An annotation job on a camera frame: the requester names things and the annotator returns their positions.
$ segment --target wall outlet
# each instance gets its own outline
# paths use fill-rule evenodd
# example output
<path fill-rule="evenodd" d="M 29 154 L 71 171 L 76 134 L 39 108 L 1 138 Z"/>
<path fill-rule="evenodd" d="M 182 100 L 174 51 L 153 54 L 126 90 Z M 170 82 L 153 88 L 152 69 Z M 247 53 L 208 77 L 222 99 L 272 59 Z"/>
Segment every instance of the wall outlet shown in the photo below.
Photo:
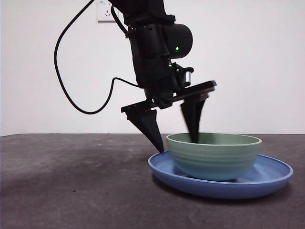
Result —
<path fill-rule="evenodd" d="M 107 0 L 96 0 L 97 4 L 97 21 L 98 22 L 114 22 L 111 14 L 112 4 Z M 115 13 L 118 15 L 118 10 L 114 8 Z"/>

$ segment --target gray table surface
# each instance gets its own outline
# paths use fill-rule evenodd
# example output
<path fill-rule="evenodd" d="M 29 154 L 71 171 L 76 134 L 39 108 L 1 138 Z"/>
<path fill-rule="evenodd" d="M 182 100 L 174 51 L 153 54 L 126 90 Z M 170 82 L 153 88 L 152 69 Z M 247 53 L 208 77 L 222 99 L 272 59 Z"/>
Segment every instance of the gray table surface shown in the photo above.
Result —
<path fill-rule="evenodd" d="M 157 152 L 143 135 L 2 137 L 1 228 L 304 229 L 305 135 L 254 136 L 263 140 L 261 154 L 295 173 L 281 190 L 248 200 L 202 198 L 164 185 L 147 164 Z"/>

